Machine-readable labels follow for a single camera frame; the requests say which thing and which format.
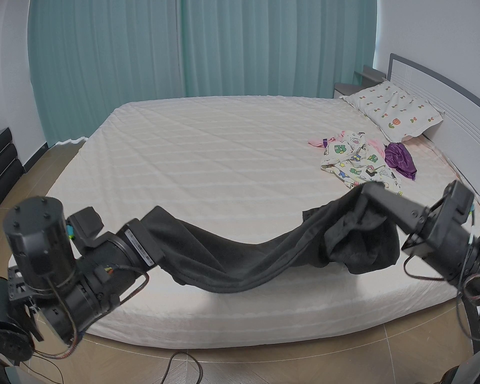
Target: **wall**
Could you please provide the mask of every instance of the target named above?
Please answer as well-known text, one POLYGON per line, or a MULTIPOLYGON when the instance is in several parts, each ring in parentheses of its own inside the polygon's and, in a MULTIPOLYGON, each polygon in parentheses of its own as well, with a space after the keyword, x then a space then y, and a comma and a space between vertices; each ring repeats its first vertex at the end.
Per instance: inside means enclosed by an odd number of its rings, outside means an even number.
POLYGON ((22 164, 45 143, 27 53, 29 0, 0 0, 0 129, 10 127, 22 164))
POLYGON ((390 53, 424 65, 480 97, 479 0, 378 0, 374 67, 390 53))

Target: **purple satin fabric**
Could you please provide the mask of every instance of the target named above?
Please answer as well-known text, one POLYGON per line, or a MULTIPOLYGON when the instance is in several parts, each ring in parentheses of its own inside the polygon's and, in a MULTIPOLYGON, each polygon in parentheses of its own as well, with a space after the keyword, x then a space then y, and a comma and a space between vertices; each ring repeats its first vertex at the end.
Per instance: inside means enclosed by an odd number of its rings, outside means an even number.
POLYGON ((402 143, 390 143, 385 148, 385 163, 403 176, 415 180, 417 169, 413 164, 411 154, 402 143))

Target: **pink fabric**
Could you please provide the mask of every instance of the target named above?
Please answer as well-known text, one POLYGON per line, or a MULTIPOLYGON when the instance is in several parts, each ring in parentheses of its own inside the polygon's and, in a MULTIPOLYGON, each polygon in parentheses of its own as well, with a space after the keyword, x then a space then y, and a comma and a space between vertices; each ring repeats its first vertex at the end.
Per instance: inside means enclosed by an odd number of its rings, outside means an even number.
MULTIPOLYGON (((337 137, 330 137, 328 139, 328 143, 334 142, 334 141, 339 141, 343 136, 345 135, 345 131, 340 132, 340 134, 337 137)), ((378 140, 378 139, 367 139, 366 140, 367 144, 370 144, 373 148, 377 150, 377 152, 382 156, 382 158, 385 159, 385 146, 384 144, 378 140)), ((311 139, 308 141, 308 144, 313 145, 314 147, 319 147, 323 148, 324 147, 324 141, 323 140, 318 140, 318 139, 311 139)))

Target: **tile floor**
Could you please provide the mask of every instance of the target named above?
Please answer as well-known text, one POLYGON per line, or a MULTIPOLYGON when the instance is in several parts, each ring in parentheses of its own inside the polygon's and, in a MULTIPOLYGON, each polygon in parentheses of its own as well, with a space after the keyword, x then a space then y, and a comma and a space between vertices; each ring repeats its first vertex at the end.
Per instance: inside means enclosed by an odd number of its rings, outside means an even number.
MULTIPOLYGON (((80 144, 51 148, 16 183, 0 204, 0 221, 20 200, 47 194, 58 175, 76 155, 80 144)), ((10 257, 0 233, 0 276, 10 257)), ((465 312, 461 308, 464 321, 465 312)), ((48 326, 39 323, 46 341, 40 350, 59 352, 64 345, 48 326)), ((457 323, 455 304, 448 301, 401 319, 350 335, 271 346, 189 350, 204 370, 202 383, 294 384, 381 383, 431 384, 472 354, 471 343, 457 323)), ((123 344, 87 335, 74 354, 55 363, 69 384, 159 384, 171 350, 123 344)), ((56 368, 33 358, 32 369, 60 381, 56 368)), ((195 383, 198 371, 179 355, 165 384, 195 383)))

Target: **green cartoon character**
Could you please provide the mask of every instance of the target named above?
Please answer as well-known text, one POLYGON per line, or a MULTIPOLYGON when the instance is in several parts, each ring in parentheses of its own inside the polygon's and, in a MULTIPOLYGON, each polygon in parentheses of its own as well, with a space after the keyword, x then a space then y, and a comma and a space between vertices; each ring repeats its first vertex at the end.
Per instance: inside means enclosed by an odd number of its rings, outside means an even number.
POLYGON ((336 153, 345 153, 347 151, 347 148, 344 145, 335 145, 335 152, 336 153))
POLYGON ((371 155, 369 158, 367 158, 367 160, 370 160, 371 162, 376 163, 377 160, 378 160, 378 156, 377 155, 371 155))

